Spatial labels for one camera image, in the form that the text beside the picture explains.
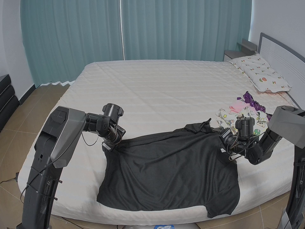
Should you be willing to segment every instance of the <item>pile of clothes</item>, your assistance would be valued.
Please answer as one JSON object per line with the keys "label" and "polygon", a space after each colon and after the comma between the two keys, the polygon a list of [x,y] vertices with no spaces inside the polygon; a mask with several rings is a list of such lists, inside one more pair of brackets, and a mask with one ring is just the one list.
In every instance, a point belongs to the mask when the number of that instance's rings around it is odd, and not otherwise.
{"label": "pile of clothes", "polygon": [[216,113],[216,120],[219,126],[224,128],[230,128],[233,134],[237,133],[235,128],[235,122],[238,117],[252,117],[255,120],[254,123],[254,135],[260,135],[267,128],[267,123],[271,118],[271,115],[266,113],[266,108],[260,105],[257,101],[254,101],[251,94],[247,91],[241,97],[230,104],[227,108],[220,108]]}

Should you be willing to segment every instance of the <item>pink fabric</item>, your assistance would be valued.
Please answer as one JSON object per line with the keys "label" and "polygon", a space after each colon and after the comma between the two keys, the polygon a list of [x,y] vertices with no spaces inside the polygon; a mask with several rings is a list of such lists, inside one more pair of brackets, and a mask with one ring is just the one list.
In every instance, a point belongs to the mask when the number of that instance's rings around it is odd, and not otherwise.
{"label": "pink fabric", "polygon": [[239,113],[243,108],[249,107],[249,106],[250,106],[250,104],[247,104],[242,100],[236,100],[235,102],[230,104],[230,110],[231,110],[231,112]]}

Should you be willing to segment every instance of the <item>tiled floor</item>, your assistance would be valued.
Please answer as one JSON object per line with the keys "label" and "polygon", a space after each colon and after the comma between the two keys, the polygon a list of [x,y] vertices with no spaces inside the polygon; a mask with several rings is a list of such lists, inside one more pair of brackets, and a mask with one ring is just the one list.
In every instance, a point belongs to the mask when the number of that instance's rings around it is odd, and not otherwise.
{"label": "tiled floor", "polygon": [[[69,85],[41,86],[14,112],[0,133],[0,181],[13,178],[16,172],[20,171],[46,117],[68,87]],[[0,185],[0,229],[16,228],[16,225],[21,222],[23,205],[19,197],[20,191],[15,181]],[[197,224],[201,229],[261,229],[264,227],[273,229],[277,227],[287,201],[288,193],[244,213]],[[115,225],[69,220],[83,228],[116,228]],[[51,224],[53,229],[78,228],[56,216],[51,217]]]}

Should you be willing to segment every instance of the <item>headboard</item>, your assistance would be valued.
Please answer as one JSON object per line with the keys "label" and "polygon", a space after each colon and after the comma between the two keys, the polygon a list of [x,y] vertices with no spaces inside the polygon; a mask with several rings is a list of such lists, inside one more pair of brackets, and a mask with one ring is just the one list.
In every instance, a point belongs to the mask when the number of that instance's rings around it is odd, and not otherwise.
{"label": "headboard", "polygon": [[305,58],[264,33],[261,33],[257,52],[292,86],[288,95],[305,110]]}

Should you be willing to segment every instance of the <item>pink clothing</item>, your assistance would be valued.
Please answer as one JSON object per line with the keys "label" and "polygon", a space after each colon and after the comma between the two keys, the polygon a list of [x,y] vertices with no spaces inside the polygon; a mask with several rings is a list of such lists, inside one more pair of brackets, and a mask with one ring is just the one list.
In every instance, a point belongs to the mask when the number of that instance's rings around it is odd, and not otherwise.
{"label": "pink clothing", "polygon": [[239,113],[245,107],[249,107],[250,110],[252,110],[255,114],[257,114],[255,108],[251,107],[250,104],[247,104],[242,100],[236,100],[235,102],[231,103],[230,112]]}

